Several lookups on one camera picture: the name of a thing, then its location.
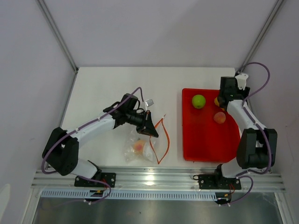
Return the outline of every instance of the white wall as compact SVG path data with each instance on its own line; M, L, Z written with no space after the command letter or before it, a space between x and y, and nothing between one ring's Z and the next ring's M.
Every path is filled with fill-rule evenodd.
M1 223L16 224L73 72L34 0L0 2L0 36L0 189L12 191Z
M278 132L275 170L282 173L299 214L299 1L287 0L252 61L266 64L269 84L252 103L258 118ZM247 70L249 85L256 90L266 80L258 65Z
M276 0L46 2L79 67L237 67Z

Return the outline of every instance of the green apple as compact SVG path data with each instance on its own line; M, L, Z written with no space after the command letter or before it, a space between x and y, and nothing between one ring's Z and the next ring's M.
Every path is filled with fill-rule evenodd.
M201 109L205 106L206 104L206 98L203 95L195 95L192 98L192 105L196 108L196 109Z

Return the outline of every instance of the white table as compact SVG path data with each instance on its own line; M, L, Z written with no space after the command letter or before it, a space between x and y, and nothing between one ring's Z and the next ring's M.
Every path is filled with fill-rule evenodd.
M154 124L166 114L170 150L160 165L138 160L127 163L123 150L132 126L124 124L99 135L80 148L79 157L99 166L215 167L214 163L185 161L182 149L182 89L219 89L221 76L233 76L234 68L169 67L81 67L67 106L62 128L76 128L95 118L125 93L140 86L150 107Z

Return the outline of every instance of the peach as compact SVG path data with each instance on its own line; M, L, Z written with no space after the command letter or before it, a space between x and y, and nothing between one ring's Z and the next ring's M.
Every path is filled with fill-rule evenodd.
M225 113L218 112L214 115L214 121L218 124L223 124L226 120Z

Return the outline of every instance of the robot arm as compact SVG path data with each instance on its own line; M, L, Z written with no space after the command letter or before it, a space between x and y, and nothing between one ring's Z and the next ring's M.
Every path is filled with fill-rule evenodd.
M274 129L266 128L258 121L248 108L247 103L243 102L249 94L249 88L245 87L247 77L246 74L236 77L221 77L220 93L217 97L219 106L234 118L242 132L237 156L232 161L221 165L219 172L226 178L234 178L249 168L262 169L268 166L269 154L259 128L265 132L271 148L271 166L275 162L277 132Z
M67 136L61 144L58 144L53 151L51 151L46 161L62 176L74 174L91 179L99 168L90 161L78 158L79 149L89 140L125 123L135 125L136 131L140 134L157 138L159 135L152 123L151 112L147 110L147 107L152 105L153 102L151 100L146 101L143 108L140 108L140 101L138 98L132 96L128 99L129 96L130 94L125 94L121 102L114 103L110 107L104 109L103 112L110 112L116 105L122 103L116 110L102 119L100 119L99 116L98 118L87 122L83 125L84 128L80 128L80 130L77 129L76 132L73 130L63 130L60 127L54 129L43 151L43 158L57 141L74 132ZM135 110L134 108L137 102L139 103L139 106L137 110Z

